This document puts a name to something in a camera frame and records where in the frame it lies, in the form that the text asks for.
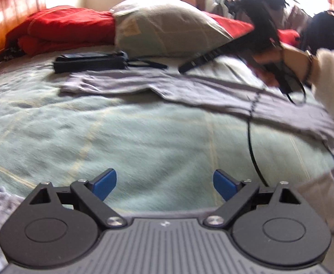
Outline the person's right hand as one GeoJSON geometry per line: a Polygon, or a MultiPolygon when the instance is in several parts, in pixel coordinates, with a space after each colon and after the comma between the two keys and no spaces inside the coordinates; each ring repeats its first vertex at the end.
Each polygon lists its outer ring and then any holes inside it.
{"type": "Polygon", "coordinates": [[[293,72],[297,79],[304,83],[312,84],[319,73],[317,57],[308,52],[301,51],[293,46],[282,44],[281,47],[273,47],[253,56],[258,64],[283,64],[284,68],[293,72]]]}

